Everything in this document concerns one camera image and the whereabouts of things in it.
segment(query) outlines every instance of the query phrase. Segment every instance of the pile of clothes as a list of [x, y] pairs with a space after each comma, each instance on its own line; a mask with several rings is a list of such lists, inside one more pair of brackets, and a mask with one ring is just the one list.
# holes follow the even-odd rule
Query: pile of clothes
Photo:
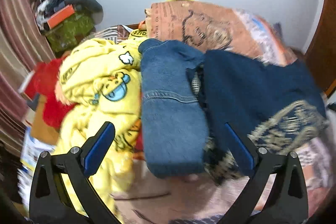
[[[218, 201], [224, 186], [246, 183], [225, 123], [271, 153], [296, 150], [304, 173], [307, 150], [326, 150], [318, 140], [328, 126], [320, 91], [265, 20], [194, 1], [155, 3], [145, 12], [141, 30], [128, 38], [92, 38], [73, 49], [54, 89], [58, 103], [72, 106], [54, 154], [82, 146], [105, 121], [114, 124], [115, 140], [89, 180], [120, 221], [120, 211], [135, 223], [213, 223], [223, 215], [234, 202]], [[314, 178], [311, 189], [329, 189], [329, 161], [323, 178], [305, 173], [306, 181]], [[85, 214], [67, 175], [63, 180]]]

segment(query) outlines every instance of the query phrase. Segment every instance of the dark blue garment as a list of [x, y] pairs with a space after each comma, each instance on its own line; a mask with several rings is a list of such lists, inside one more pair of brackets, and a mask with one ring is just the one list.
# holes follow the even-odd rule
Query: dark blue garment
[[186, 69], [204, 55], [180, 41], [148, 39], [142, 54], [142, 134], [146, 162], [157, 177], [204, 172], [207, 122]]
[[[205, 147], [206, 152], [213, 151], [214, 144], [222, 152], [233, 151], [225, 123], [247, 135], [257, 147], [281, 155], [318, 136], [327, 125], [320, 90], [300, 60], [279, 67], [212, 50], [206, 52], [203, 68], [202, 88], [215, 141], [211, 148]], [[226, 163], [221, 166], [230, 169]]]

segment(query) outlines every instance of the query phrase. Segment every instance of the cartoon duck print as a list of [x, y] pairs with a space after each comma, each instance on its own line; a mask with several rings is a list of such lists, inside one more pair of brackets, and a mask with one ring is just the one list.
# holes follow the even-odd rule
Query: cartoon duck print
[[109, 78], [108, 82], [102, 88], [103, 96], [112, 101], [116, 102], [123, 99], [127, 93], [126, 84], [129, 83], [131, 77], [123, 72], [118, 72], [115, 76]]
[[133, 150], [140, 127], [141, 119], [138, 119], [126, 133], [117, 135], [114, 139], [115, 150], [117, 152], [124, 150]]

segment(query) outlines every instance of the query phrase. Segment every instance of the pink curtain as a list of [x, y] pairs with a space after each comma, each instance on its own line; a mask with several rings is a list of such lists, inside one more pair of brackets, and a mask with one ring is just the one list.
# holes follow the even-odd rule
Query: pink curtain
[[17, 90], [37, 62], [54, 54], [35, 23], [40, 0], [0, 0], [0, 140], [19, 155], [25, 126], [25, 100]]

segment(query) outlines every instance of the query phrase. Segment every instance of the yellow blanket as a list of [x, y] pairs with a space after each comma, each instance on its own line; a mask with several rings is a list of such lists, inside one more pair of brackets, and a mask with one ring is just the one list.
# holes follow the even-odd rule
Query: yellow blanket
[[[82, 146], [105, 121], [115, 126], [115, 141], [97, 173], [89, 178], [100, 198], [120, 220], [110, 197], [112, 191], [125, 191], [132, 183], [132, 146], [137, 132], [129, 129], [140, 116], [140, 53], [144, 39], [120, 44], [91, 39], [76, 47], [64, 60], [59, 81], [65, 97], [77, 105], [63, 120], [54, 154]], [[63, 180], [75, 209], [85, 214], [67, 175]]]

